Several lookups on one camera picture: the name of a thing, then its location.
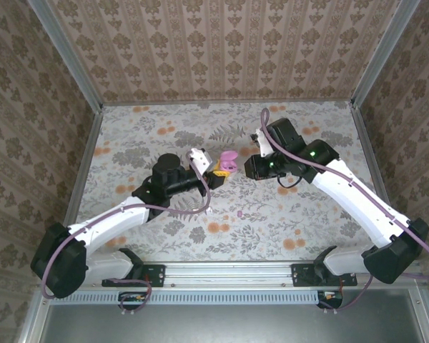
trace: metal edge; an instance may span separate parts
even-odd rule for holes
[[[410,300],[420,327],[423,341],[429,343],[429,295],[426,289],[418,286],[409,289]]]
[[[399,3],[352,95],[355,106],[360,107],[363,104],[419,3],[420,0],[406,0]]]
[[[87,176],[89,175],[89,169],[91,167],[92,157],[94,156],[95,145],[97,144],[97,138],[99,137],[100,129],[102,127],[103,115],[98,113],[94,115],[94,121],[92,122],[91,132],[87,139],[86,149],[84,150],[81,164],[79,165],[79,171],[77,180],[74,182],[73,192],[69,206],[66,210],[64,226],[73,224],[77,220],[79,206],[84,193],[84,187],[86,186]]]
[[[316,102],[321,104],[323,102],[339,102],[339,101],[349,101],[348,98],[334,98],[334,99],[222,99],[222,100],[180,100],[180,101],[143,101],[143,102],[104,102],[104,106],[144,106],[144,105],[210,105],[210,104],[271,104],[274,102]]]
[[[82,67],[75,50],[66,38],[48,1],[29,0],[29,4],[49,35],[52,44],[56,47],[67,68],[70,70],[70,74],[78,84],[92,111],[99,113],[101,111],[102,100]]]
[[[70,225],[75,222],[81,204],[84,186],[86,185],[87,175],[91,166],[92,156],[94,155],[97,138],[102,127],[102,113],[94,115],[89,138],[87,139],[86,149],[79,166],[77,180],[74,183],[74,190],[71,194],[69,206],[67,208],[64,225]],[[49,311],[50,301],[43,298],[39,290],[35,291],[29,310],[27,311],[24,326],[19,335],[18,343],[37,343],[40,342],[43,333],[44,323]]]
[[[372,144],[370,143],[369,135],[367,129],[365,128],[364,119],[360,113],[358,107],[353,106],[350,103],[351,115],[355,122],[357,134],[359,135],[359,140],[361,146],[363,147],[365,160],[367,161],[367,166],[370,170],[370,175],[372,177],[373,186],[377,192],[377,195],[388,205],[390,205],[388,193],[386,192],[386,187],[381,177],[380,168],[378,167],[377,159],[375,158],[375,153],[373,152]]]

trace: purple object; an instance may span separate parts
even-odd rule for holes
[[[224,151],[221,154],[220,160],[220,169],[226,172],[235,173],[237,171],[237,164],[234,162],[234,159],[238,157],[238,153],[233,150]]]

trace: gray leaf pattern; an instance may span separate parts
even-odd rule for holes
[[[286,260],[313,259],[331,244],[365,242],[364,231],[314,186],[301,182],[283,189],[276,179],[256,182],[245,176],[243,164],[259,153],[250,134],[260,126],[265,106],[272,121],[287,117],[307,143],[329,141],[357,176],[370,183],[347,102],[106,106],[78,222],[128,197],[160,155],[176,154],[187,167],[184,156],[197,147],[214,160],[226,150],[239,153],[238,172],[212,192],[212,213],[163,213],[102,249],[129,247],[146,261]],[[291,175],[283,179],[295,181]],[[193,190],[173,197],[170,207],[198,209],[203,201]],[[14,257],[15,266],[20,256]]]

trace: damask wallpaper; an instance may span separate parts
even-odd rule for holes
[[[429,223],[429,0],[420,2],[361,112],[391,202]]]
[[[163,213],[107,242],[104,252],[129,247],[144,261],[293,260],[314,259],[334,244],[368,242],[347,212],[307,182],[285,189],[276,179],[245,176],[244,162],[259,153],[250,134],[265,106],[270,120],[289,118],[307,142],[327,141],[373,187],[347,101],[106,106],[77,222],[128,197],[160,155],[177,154],[187,166],[183,156],[198,147],[213,159],[225,150],[239,153],[239,171],[212,192],[212,214]],[[171,206],[196,209],[202,198],[195,190],[178,194]]]
[[[105,104],[349,99],[400,0],[49,0]]]
[[[29,263],[64,218],[92,119],[27,2],[0,0],[0,342],[24,321]]]

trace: purple cable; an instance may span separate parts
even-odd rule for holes
[[[294,154],[291,154],[284,148],[282,148],[273,138],[270,136],[268,130],[267,130],[267,122],[269,121],[270,112],[268,108],[265,108],[262,110],[260,114],[260,123],[262,126],[262,131],[264,132],[264,135],[267,137],[267,140],[273,145],[275,148],[277,148],[278,151],[282,152],[285,156],[294,159],[295,161],[301,162],[303,164],[306,164],[308,166],[313,166],[315,168],[325,170],[327,172],[333,173],[342,179],[348,181],[351,185],[353,185],[364,197],[369,199],[387,218],[391,219],[391,222],[398,225],[404,232],[406,232],[410,237],[412,237],[420,246],[424,248],[425,251],[429,253],[429,246],[418,236],[416,236],[409,228],[407,228],[404,224],[401,222],[395,220],[395,217],[389,213],[387,209],[385,209],[379,202],[377,202],[370,194],[368,194],[359,184],[354,182],[350,177],[347,177],[343,173],[340,173],[338,170],[334,170],[332,168],[329,168],[327,166],[323,166],[321,164],[308,161],[306,159],[302,159],[299,156],[296,156]],[[429,279],[429,275],[419,275],[419,274],[410,274],[410,273],[403,273],[404,277],[412,277],[413,279]]]
[[[360,291],[360,293],[357,295],[356,298],[354,298],[350,303],[346,304],[345,306],[339,307],[338,309],[334,309],[332,306],[330,306],[327,302],[322,302],[320,301],[320,304],[323,304],[324,306],[326,306],[328,309],[333,309],[334,312],[337,311],[343,311],[344,309],[349,309],[352,305],[354,305],[356,302],[358,302],[359,298],[361,298],[361,296],[365,293],[365,291],[367,291],[367,288],[369,288],[370,284],[372,283],[373,280],[373,275],[370,275],[369,280],[367,281],[367,283],[364,285],[364,288],[362,291]]]
[[[139,311],[140,309],[142,309],[145,304],[149,301],[149,299],[151,299],[151,294],[152,294],[152,287],[151,284],[148,281],[144,281],[144,280],[137,280],[137,279],[133,279],[133,280],[120,280],[120,279],[109,279],[109,281],[112,282],[116,282],[118,284],[129,284],[131,282],[137,283],[137,284],[145,284],[147,287],[147,295],[144,298],[143,302],[133,311]],[[119,303],[119,307],[121,308],[122,311],[128,311],[124,308],[124,300],[128,299],[128,298],[132,298],[134,295],[133,294],[129,294],[126,295],[125,297],[121,298],[121,302]]]
[[[46,292],[46,283],[48,281],[48,276],[49,276],[49,271],[52,268],[52,265],[54,264],[54,261],[56,260],[57,256],[59,256],[60,252],[62,251],[62,249],[76,236],[78,236],[79,234],[81,234],[82,232],[85,232],[88,229],[91,229],[94,225],[104,221],[107,218],[110,218],[111,216],[114,216],[116,213],[122,212],[122,210],[125,209],[136,209],[136,208],[140,208],[140,207],[145,207],[147,209],[158,209],[160,211],[167,211],[170,213],[176,213],[176,214],[197,214],[197,213],[201,213],[204,210],[206,210],[209,207],[209,203],[211,201],[212,195],[209,192],[209,187],[208,184],[206,183],[206,181],[204,180],[203,176],[199,173],[199,171],[197,170],[196,166],[192,163],[191,161],[191,157],[190,157],[190,151],[188,151],[186,153],[186,158],[189,161],[189,165],[192,167],[192,169],[194,170],[195,174],[197,175],[197,178],[201,181],[203,187],[205,188],[205,190],[207,191],[207,201],[205,202],[205,205],[202,206],[199,209],[195,209],[192,211],[182,211],[179,209],[168,209],[166,207],[161,207],[161,206],[156,206],[156,205],[150,205],[150,204],[133,204],[133,205],[127,205],[122,207],[122,209],[116,209],[113,212],[109,212],[107,214],[104,214],[103,216],[97,218],[96,220],[94,220],[93,222],[89,223],[88,225],[86,225],[85,227],[82,227],[81,229],[79,229],[78,231],[74,232],[73,234],[71,234],[70,236],[68,236],[56,249],[56,251],[52,254],[51,258],[48,261],[48,264],[46,266],[46,269],[44,270],[43,273],[43,277],[41,278],[41,293],[43,294],[43,297],[45,297],[46,299],[54,299],[55,296],[54,295],[50,295]]]

